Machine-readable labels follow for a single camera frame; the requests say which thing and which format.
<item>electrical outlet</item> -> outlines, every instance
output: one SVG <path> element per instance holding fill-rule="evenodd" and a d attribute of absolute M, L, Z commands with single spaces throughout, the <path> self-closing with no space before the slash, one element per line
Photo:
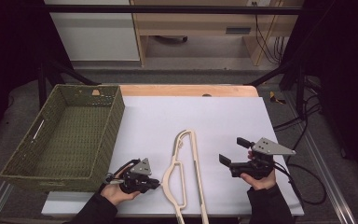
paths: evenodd
<path fill-rule="evenodd" d="M 268 7 L 271 0 L 248 0 L 247 7 Z"/>

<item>white cabinet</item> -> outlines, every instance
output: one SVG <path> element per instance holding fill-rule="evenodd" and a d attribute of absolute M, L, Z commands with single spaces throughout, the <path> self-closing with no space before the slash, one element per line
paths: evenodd
<path fill-rule="evenodd" d="M 128 0 L 45 0 L 46 4 L 129 5 Z M 50 13 L 72 62 L 139 61 L 130 13 Z"/>

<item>cabinet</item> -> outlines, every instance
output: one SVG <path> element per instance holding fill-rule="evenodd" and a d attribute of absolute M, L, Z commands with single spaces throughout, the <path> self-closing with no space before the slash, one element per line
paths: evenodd
<path fill-rule="evenodd" d="M 45 0 L 46 4 L 128 5 L 127 0 Z M 139 61 L 130 13 L 50 13 L 71 62 Z"/>
<path fill-rule="evenodd" d="M 225 6 L 246 7 L 250 0 L 131 0 L 135 6 Z M 268 7 L 301 7 L 303 0 L 263 1 Z M 255 39 L 255 15 L 220 14 L 140 14 L 134 13 L 135 32 L 141 63 L 145 63 L 147 38 L 151 35 L 242 35 L 254 65 L 262 59 L 263 41 Z M 290 36 L 297 16 L 257 16 L 260 33 L 268 40 L 272 36 Z"/>

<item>basket handle hole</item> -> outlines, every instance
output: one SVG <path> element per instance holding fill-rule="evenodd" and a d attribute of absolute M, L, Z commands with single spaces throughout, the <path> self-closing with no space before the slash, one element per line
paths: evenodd
<path fill-rule="evenodd" d="M 101 93 L 100 93 L 100 91 L 98 91 L 98 90 L 93 90 L 91 95 L 93 95 L 93 96 L 99 96 L 99 95 L 101 95 Z"/>

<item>finger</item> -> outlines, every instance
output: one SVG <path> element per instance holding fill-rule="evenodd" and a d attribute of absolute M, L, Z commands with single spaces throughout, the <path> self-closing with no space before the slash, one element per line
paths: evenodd
<path fill-rule="evenodd" d="M 141 194 L 140 191 L 135 191 L 135 192 L 133 192 L 133 193 L 131 193 L 131 194 L 128 194 L 128 199 L 129 199 L 129 200 L 133 200 L 133 199 L 136 198 L 136 196 L 138 196 L 139 194 Z"/>
<path fill-rule="evenodd" d="M 136 196 L 138 196 L 140 194 L 141 194 L 141 191 L 135 191 L 135 192 L 132 193 L 133 198 L 135 198 Z"/>
<path fill-rule="evenodd" d="M 269 173 L 268 178 L 276 179 L 276 177 L 275 177 L 275 169 L 273 169 L 273 170 L 271 171 L 271 173 Z"/>
<path fill-rule="evenodd" d="M 241 174 L 241 178 L 248 184 L 253 185 L 255 182 L 255 179 L 251 177 L 250 175 L 247 175 L 246 173 Z"/>
<path fill-rule="evenodd" d="M 254 158 L 253 153 L 251 150 L 248 151 L 248 159 L 252 160 Z"/>

